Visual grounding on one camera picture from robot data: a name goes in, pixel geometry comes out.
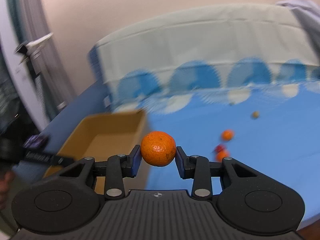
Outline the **person's left hand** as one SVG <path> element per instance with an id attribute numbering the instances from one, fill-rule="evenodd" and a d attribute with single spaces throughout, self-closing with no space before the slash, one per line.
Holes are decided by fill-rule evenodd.
<path id="1" fill-rule="evenodd" d="M 14 180 L 15 173 L 13 171 L 7 171 L 3 175 L 0 181 L 0 209 L 3 210 L 6 206 L 9 190 L 10 190 L 10 183 Z"/>

